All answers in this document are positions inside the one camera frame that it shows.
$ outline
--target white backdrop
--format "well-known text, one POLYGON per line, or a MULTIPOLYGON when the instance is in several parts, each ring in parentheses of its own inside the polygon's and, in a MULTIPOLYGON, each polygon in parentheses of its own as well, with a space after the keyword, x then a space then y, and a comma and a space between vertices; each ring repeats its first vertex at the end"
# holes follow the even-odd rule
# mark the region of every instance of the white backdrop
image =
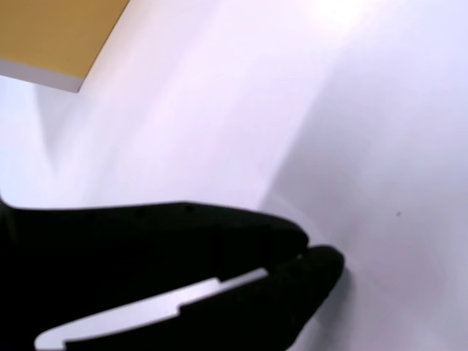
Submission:
POLYGON ((280 214, 349 268, 294 350, 466 350, 467 7, 132 0, 78 95, 0 78, 2 197, 280 214))

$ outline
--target cardboard box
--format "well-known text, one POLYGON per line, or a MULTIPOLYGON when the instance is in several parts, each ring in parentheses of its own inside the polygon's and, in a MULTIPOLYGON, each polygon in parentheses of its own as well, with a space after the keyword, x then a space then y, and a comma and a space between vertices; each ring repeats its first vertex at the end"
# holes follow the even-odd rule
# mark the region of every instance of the cardboard box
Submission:
POLYGON ((78 92, 129 0, 0 0, 0 75, 78 92))

